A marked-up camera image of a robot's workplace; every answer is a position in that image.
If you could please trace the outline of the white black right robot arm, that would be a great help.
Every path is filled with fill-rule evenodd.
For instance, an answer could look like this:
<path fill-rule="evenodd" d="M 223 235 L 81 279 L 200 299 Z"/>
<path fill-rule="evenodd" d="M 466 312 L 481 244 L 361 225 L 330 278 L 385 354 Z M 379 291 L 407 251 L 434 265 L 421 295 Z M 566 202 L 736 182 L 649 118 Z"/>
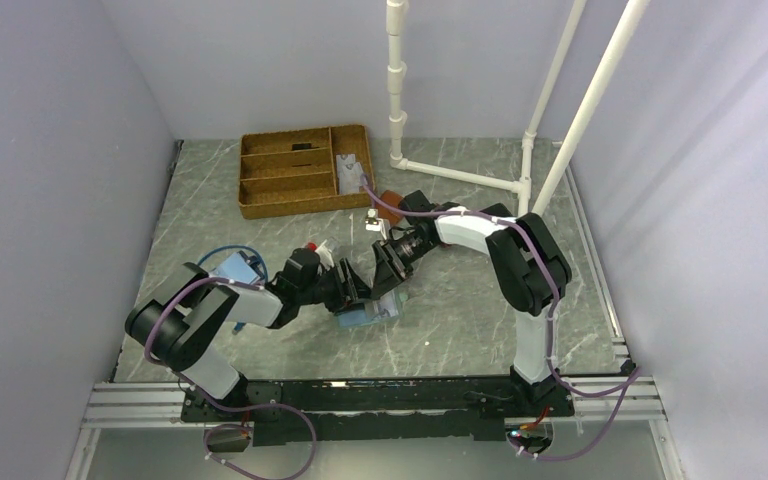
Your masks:
<path fill-rule="evenodd" d="M 502 204 L 479 211 L 451 202 L 434 204 L 420 190 L 393 210 L 409 226 L 398 237 L 387 228 L 373 243 L 372 297 L 379 299 L 411 278 L 415 263 L 437 247 L 460 246 L 486 255 L 515 312 L 511 401 L 524 415 L 538 413 L 557 390 L 548 363 L 554 348 L 550 318 L 572 279 L 570 264 L 543 218 L 533 212 L 514 217 Z"/>

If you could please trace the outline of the green card holder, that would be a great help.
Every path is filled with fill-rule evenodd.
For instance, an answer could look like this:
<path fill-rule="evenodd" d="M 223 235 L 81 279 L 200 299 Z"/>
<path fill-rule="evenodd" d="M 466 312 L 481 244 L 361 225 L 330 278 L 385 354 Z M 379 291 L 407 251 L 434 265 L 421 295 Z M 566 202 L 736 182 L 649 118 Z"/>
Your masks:
<path fill-rule="evenodd" d="M 335 315 L 340 328 L 370 326 L 389 320 L 397 320 L 404 314 L 404 302 L 408 295 L 399 289 L 384 295 L 380 300 Z"/>

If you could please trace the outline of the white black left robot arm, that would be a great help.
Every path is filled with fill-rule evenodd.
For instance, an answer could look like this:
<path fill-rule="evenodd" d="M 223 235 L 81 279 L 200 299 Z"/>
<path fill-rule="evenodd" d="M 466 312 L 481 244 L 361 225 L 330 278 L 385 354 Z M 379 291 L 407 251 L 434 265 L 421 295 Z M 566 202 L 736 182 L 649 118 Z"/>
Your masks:
<path fill-rule="evenodd" d="M 124 330 L 142 345 L 146 360 L 196 386 L 208 395 L 208 407 L 218 417 L 232 420 L 250 400 L 247 378 L 213 345 L 224 324 L 280 329 L 304 306 L 321 305 L 338 314 L 372 297 L 371 287 L 348 260 L 326 266 L 323 253 L 308 247 L 295 249 L 263 284 L 212 275 L 187 262 L 133 308 Z"/>

